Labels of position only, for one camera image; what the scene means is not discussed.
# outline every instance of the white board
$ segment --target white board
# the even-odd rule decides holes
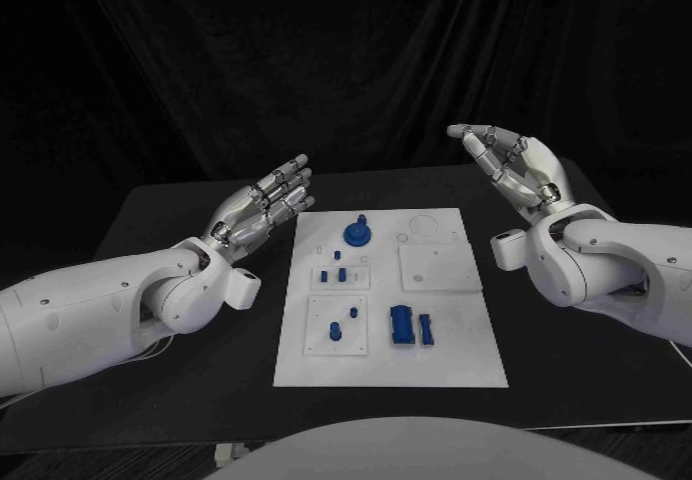
[[[343,240],[343,230],[356,222],[359,214],[366,216],[371,239],[363,247],[351,247]],[[439,271],[439,278],[435,279],[435,272],[428,269],[429,289],[403,290],[400,245],[444,245],[441,248],[449,263],[465,272],[462,278],[454,275],[454,270],[445,270]],[[334,259],[334,250],[340,251],[340,260]],[[354,279],[347,285],[338,285],[334,281],[324,286],[318,277],[322,270],[328,268],[333,276],[338,268],[354,273],[359,271],[354,267],[367,267],[367,283],[361,290],[351,289]],[[467,278],[472,277],[468,272],[477,272],[477,269],[458,209],[301,213],[273,386],[507,387],[480,278]],[[449,278],[467,282],[462,285],[467,288],[461,288],[464,291],[436,289]],[[333,347],[327,348],[330,351],[324,354],[305,350],[308,344],[314,349],[311,342],[317,340],[330,345],[325,341],[328,331],[324,331],[327,324],[317,327],[321,335],[317,340],[311,333],[315,319],[309,318],[309,302],[318,296],[331,297],[320,303],[320,315],[344,315],[344,306],[334,301],[334,297],[364,298],[364,355],[354,354],[357,352],[346,348],[346,345],[357,345],[350,336],[343,344],[347,353],[338,354]],[[392,344],[389,309],[395,305],[410,307],[415,345]],[[431,318],[432,347],[420,345],[418,316],[422,313]]]

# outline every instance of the blue knob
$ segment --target blue knob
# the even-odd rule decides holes
[[[338,328],[338,322],[328,324],[328,338],[337,342],[341,339],[341,329]]]
[[[351,247],[361,247],[370,241],[371,232],[367,227],[364,215],[357,216],[357,222],[351,223],[343,231],[343,240]]]

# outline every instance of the robotic hand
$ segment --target robotic hand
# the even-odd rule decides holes
[[[200,238],[47,272],[0,291],[0,397],[67,383],[198,330],[222,303],[252,306],[259,279],[232,268],[314,203],[305,155],[243,187]]]
[[[692,229],[619,223],[576,204],[562,165],[534,138],[452,125],[490,182],[530,223],[493,237],[497,265],[526,266],[544,298],[692,346]]]

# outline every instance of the table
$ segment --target table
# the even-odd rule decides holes
[[[576,200],[612,213],[563,160]],[[318,163],[311,165],[320,170]],[[132,190],[96,260],[200,235],[245,181]],[[335,422],[452,417],[516,428],[687,422],[692,370],[666,341],[615,320],[562,309],[524,270],[494,265],[490,237],[526,228],[475,165],[315,175],[312,210],[458,207],[472,245],[507,389],[273,388],[295,224],[273,231],[237,266],[262,279],[250,310],[226,306],[151,360],[108,369],[18,402],[0,424],[0,453],[273,440]]]

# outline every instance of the white curved surface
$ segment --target white curved surface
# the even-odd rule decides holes
[[[448,418],[393,417],[315,428],[256,450],[210,480],[608,479],[654,477],[533,433]]]

